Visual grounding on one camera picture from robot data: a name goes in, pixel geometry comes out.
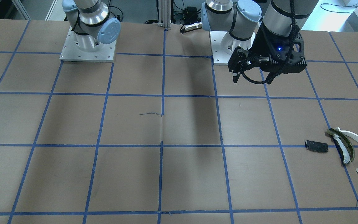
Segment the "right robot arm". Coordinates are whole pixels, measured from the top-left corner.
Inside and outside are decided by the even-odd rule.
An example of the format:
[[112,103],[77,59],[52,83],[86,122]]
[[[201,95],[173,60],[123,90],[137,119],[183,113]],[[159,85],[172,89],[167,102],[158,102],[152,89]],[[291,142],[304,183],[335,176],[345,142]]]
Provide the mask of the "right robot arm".
[[63,0],[62,8],[79,49],[91,52],[111,44],[121,32],[120,21],[110,17],[109,7],[100,0]]

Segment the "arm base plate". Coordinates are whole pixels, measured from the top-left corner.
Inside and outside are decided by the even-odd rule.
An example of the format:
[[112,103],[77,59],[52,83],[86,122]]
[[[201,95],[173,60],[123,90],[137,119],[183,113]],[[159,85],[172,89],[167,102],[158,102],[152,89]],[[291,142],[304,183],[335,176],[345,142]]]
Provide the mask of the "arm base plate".
[[60,60],[70,62],[113,63],[117,40],[103,44],[90,35],[78,35],[69,27]]
[[211,31],[210,40],[215,65],[227,65],[236,47],[241,47],[245,53],[249,53],[255,39],[255,33],[249,40],[240,41],[230,36],[229,32]]

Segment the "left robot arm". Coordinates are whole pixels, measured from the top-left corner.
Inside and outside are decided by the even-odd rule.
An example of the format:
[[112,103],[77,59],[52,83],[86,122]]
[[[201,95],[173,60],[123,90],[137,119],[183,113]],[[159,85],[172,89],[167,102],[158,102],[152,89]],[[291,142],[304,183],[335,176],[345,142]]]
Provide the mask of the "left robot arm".
[[263,12],[258,0],[206,0],[202,28],[225,32],[222,47],[230,55],[234,83],[244,77],[253,84],[271,84],[281,74],[307,68],[300,30],[317,3],[270,0]]

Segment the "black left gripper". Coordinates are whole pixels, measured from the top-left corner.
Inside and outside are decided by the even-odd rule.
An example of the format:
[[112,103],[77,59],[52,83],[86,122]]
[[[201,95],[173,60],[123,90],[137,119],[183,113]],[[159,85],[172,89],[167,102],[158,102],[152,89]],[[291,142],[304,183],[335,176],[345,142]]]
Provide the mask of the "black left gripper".
[[282,73],[300,73],[307,67],[307,61],[304,56],[304,41],[300,33],[297,33],[294,44],[299,45],[299,52],[293,51],[292,56],[287,62],[283,72],[277,72],[287,57],[290,49],[290,37],[276,35],[262,24],[256,34],[252,47],[248,54],[241,47],[236,47],[228,61],[228,69],[233,73],[233,83],[237,83],[242,76],[240,64],[243,64],[243,71],[250,70],[254,67],[261,68],[267,75],[267,84],[270,85],[274,78]]

